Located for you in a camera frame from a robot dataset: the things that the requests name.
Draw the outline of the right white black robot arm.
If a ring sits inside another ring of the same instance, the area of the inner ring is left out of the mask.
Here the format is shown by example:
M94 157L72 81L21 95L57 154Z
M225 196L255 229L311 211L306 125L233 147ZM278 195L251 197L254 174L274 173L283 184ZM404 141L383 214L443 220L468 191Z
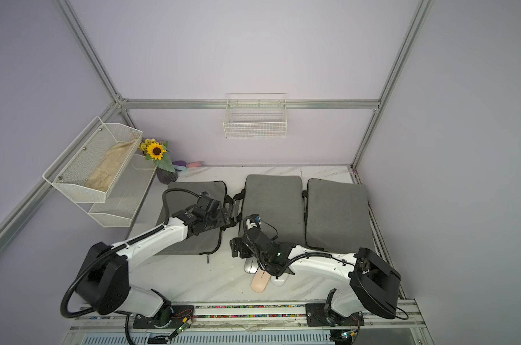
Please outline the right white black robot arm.
M252 258L273 281L310 274L348 285L333 288L326 299L329 317L346 318L369 311L383 319L398 318L401 274L369 248L337 254L310 250L298 244L278 242L262 231L260 217L243 219L243 234L230 241L233 257Z

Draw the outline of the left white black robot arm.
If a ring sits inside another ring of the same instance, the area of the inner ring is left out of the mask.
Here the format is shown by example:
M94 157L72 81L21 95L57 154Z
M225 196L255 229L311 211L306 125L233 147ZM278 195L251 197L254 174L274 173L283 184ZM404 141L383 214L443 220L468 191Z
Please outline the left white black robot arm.
M207 192L193 193L194 204L171 212L163 202L163 221L136 237L115 244L98 242L88 253L61 299L60 314L75 319L90 313L142 316L162 327L170 322L172 303L157 290L130 283L130 274L152 256L174 244L211 230L233 227L233 200L219 201Z

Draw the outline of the silver grey computer mouse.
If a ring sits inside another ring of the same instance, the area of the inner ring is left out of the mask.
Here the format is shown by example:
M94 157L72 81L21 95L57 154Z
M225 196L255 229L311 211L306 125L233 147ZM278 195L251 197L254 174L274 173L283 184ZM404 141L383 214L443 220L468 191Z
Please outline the silver grey computer mouse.
M247 274L252 274L252 275L255 275L257 273L257 271L259 270L259 265L257 263L257 260L252 258L252 257L249 257L245 260L245 264L244 264L244 271L247 273Z

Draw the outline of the pink computer mouse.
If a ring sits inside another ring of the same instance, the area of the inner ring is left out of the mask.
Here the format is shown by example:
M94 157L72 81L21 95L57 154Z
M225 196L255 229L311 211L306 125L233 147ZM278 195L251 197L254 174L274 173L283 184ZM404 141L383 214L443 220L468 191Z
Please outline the pink computer mouse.
M258 270L251 282L251 289L255 293L263 293L270 283L271 275L263 270Z

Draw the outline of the white computer mouse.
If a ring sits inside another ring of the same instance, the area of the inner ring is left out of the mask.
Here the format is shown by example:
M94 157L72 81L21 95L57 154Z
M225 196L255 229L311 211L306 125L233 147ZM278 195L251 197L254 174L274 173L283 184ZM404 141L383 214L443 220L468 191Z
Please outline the white computer mouse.
M283 274L279 277L271 276L270 281L274 284L274 286L281 287L286 283L286 280L288 279L288 274Z

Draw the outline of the pastel toy mushrooms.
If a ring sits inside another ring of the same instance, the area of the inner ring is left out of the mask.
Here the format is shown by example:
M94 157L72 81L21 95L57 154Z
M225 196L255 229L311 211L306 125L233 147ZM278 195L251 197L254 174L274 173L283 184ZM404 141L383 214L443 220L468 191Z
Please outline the pastel toy mushrooms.
M202 165L202 162L185 162L182 160L173 162L173 166L177 171L186 171L189 168L201 168Z

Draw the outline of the artificial sunflower bouquet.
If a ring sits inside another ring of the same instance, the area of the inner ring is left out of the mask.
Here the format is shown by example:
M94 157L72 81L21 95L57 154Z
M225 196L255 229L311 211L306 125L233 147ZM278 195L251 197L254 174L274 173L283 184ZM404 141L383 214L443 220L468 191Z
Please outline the artificial sunflower bouquet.
M175 173L176 169L172 163L168 151L168 142L156 139L145 139L138 145L139 151L147 161L151 161L158 169Z

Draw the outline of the lower white mesh shelf basket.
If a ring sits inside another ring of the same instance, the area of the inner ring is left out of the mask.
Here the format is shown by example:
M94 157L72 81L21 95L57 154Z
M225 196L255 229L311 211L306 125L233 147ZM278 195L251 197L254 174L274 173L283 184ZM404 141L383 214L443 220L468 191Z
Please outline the lower white mesh shelf basket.
M128 228L155 175L156 166L134 155L103 204L93 204L88 215L104 228Z

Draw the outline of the white mesh shelf basket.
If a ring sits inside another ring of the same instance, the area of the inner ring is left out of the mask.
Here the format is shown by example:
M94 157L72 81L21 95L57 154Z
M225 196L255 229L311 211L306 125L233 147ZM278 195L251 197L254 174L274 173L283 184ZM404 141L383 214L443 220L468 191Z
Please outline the white mesh shelf basket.
M156 166L134 155L103 204L93 204L88 215L104 228L128 228L155 175Z
M142 138L143 132L139 129L121 123L103 122L96 117L43 173L43 179L75 204L103 204L138 149ZM137 140L133 151L127 155L107 192L87 188L86 181L102 162L108 149L119 142L133 139Z

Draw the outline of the beige cloth in basket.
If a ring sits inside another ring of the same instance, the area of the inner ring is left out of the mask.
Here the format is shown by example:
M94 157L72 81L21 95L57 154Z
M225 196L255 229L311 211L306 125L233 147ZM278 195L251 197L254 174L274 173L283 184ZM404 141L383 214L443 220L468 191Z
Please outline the beige cloth in basket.
M127 155L133 151L136 142L136 139L127 142L119 142L112 148L108 149L102 162L86 181L85 186L96 191L107 192L109 187L112 185L115 176L122 168Z

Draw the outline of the upper white mesh shelf basket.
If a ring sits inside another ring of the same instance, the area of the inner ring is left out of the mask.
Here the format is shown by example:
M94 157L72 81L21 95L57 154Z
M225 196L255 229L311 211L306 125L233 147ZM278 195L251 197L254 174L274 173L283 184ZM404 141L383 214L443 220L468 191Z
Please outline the upper white mesh shelf basket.
M43 179L75 204L103 204L138 149L142 138L143 132L139 129L121 123L103 122L96 117L43 173ZM119 142L133 139L137 140L133 151L127 155L107 192L87 188L86 181L102 162L108 149Z

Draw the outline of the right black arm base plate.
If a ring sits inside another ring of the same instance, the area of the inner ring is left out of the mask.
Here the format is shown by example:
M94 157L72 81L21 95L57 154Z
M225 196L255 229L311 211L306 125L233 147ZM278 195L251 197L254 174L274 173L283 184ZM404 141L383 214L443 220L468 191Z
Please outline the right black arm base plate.
M306 323L310 327L314 326L364 326L365 322L361 313L353 313L351 316L344 317L330 311L323 303L307 303Z

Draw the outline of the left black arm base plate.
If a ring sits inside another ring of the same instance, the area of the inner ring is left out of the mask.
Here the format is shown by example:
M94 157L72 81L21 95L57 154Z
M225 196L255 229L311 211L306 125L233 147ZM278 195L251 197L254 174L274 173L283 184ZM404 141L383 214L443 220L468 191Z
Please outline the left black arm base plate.
M193 319L194 309L192 305L172 305L170 312L163 312L153 318L138 314L132 327L134 329L178 329L184 324L184 319Z

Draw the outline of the aluminium frame rails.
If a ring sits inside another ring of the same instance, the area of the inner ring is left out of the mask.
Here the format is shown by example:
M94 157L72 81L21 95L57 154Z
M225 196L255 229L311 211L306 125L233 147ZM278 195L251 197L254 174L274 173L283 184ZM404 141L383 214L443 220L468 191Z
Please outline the aluminium frame rails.
M419 1L0 1L0 232L104 110L210 165L354 160Z

